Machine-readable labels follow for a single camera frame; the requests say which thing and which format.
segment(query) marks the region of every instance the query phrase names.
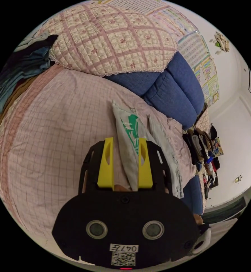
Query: blue cushion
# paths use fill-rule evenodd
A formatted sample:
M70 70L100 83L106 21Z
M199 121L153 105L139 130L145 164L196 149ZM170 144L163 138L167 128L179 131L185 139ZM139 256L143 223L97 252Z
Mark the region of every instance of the blue cushion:
M105 76L138 96L144 95L151 88L161 73L158 72L133 72Z
M180 200L195 214L203 214L203 200L199 176L194 176L183 189L184 197Z
M194 72L177 52L162 73L133 72L106 76L142 97L147 104L190 128L204 106L204 95Z

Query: label sticker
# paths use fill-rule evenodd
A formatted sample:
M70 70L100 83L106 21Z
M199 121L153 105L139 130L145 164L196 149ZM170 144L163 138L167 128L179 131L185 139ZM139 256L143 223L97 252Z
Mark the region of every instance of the label sticker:
M110 244L109 251L112 251L112 252L137 253L139 251L139 246L138 245Z
M121 122L124 126L124 129L137 153L139 154L139 135L138 135L138 117L134 114L131 114L128 117L128 121L123 121L121 118Z

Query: pink checkered bedsheet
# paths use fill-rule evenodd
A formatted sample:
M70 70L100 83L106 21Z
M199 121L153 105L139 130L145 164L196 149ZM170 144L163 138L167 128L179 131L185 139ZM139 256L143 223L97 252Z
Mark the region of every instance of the pink checkered bedsheet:
M54 65L19 97L0 128L0 197L15 220L36 235L52 237L61 207L78 193L83 160L93 144L114 137L114 180L130 188L117 140L112 101L148 115L173 142L184 180L195 175L182 126L140 97L107 79Z

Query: quilted pillow cover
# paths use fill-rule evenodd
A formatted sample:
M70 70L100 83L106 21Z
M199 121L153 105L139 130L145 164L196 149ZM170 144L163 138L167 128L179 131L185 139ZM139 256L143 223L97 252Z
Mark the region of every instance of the quilted pillow cover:
M200 118L196 122L195 127L209 134L209 131L210 131L209 108L205 109L203 114L200 116Z
M78 5L50 18L35 34L59 35L50 57L68 69L98 76L162 72L177 42L145 15L112 5Z

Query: pile of clothes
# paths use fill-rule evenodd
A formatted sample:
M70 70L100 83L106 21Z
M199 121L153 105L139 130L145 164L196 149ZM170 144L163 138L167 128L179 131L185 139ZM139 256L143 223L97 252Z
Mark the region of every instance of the pile of clothes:
M0 124L17 97L50 67L49 50L57 37L43 33L24 39L7 60L0 74Z
M209 190L218 186L217 170L220 168L218 157L224 154L217 131L212 124L209 134L199 128L193 128L183 135L183 139L189 147L192 164L196 165L198 172L203 173L207 199Z

